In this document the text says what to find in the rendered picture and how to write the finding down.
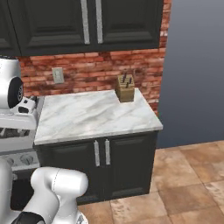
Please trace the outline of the black wall cupboard door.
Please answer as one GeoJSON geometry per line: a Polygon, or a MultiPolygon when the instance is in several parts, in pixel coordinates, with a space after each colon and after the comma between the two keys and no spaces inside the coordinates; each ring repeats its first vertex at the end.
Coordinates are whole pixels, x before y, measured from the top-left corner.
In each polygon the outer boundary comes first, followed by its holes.
{"type": "Polygon", "coordinates": [[[7,0],[22,56],[83,52],[81,0],[7,0]]]}
{"type": "Polygon", "coordinates": [[[7,0],[0,0],[0,55],[21,55],[7,0]]]}
{"type": "Polygon", "coordinates": [[[164,0],[101,0],[103,51],[159,47],[164,0]]]}

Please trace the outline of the black base cupboard door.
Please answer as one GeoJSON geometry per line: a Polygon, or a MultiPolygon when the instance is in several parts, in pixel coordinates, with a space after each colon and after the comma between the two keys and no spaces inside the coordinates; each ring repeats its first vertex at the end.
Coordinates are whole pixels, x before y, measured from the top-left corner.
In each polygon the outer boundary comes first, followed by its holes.
{"type": "Polygon", "coordinates": [[[101,165],[95,165],[95,140],[34,145],[41,167],[57,172],[54,191],[79,205],[102,201],[101,165]]]}
{"type": "Polygon", "coordinates": [[[106,138],[110,145],[110,165],[105,156],[103,176],[106,200],[150,191],[157,138],[156,131],[106,138]]]}

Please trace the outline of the white stove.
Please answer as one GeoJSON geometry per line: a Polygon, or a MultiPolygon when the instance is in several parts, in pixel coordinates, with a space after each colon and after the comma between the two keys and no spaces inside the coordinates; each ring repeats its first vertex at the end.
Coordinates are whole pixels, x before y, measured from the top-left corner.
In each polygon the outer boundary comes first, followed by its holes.
{"type": "MultiPolygon", "coordinates": [[[[1,115],[28,114],[36,111],[38,118],[44,103],[44,97],[24,98],[15,108],[0,108],[1,115]]],[[[33,195],[30,178],[39,168],[39,159],[33,149],[36,130],[0,128],[0,211],[22,210],[33,195]],[[33,163],[23,164],[22,155],[33,156],[33,163]],[[15,161],[10,166],[6,158],[15,161]]]]}

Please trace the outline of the wooden knife block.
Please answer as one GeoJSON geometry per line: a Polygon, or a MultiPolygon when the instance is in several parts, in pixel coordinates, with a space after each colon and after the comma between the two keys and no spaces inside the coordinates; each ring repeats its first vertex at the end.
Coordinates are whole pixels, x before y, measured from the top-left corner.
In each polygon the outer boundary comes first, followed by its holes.
{"type": "Polygon", "coordinates": [[[115,93],[120,102],[133,102],[134,101],[134,93],[135,93],[135,83],[133,76],[131,74],[127,74],[126,80],[123,83],[123,76],[118,75],[115,84],[115,93]],[[130,78],[132,78],[131,84],[126,88],[126,83],[129,82],[130,78]]]}

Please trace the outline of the grey wall outlet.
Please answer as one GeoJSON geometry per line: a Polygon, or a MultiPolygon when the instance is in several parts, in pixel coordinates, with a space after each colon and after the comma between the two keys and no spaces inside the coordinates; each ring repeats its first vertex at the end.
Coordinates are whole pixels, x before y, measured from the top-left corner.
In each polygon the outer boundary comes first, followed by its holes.
{"type": "Polygon", "coordinates": [[[64,74],[62,67],[52,68],[52,77],[55,84],[62,84],[64,82],[64,74]]]}

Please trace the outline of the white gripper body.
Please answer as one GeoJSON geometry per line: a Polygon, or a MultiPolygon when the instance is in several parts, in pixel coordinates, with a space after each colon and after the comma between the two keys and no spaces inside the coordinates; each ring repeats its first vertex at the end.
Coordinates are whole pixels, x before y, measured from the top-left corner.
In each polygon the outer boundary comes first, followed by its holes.
{"type": "Polygon", "coordinates": [[[38,126],[39,116],[36,111],[28,114],[1,115],[0,128],[35,130],[38,126]]]}

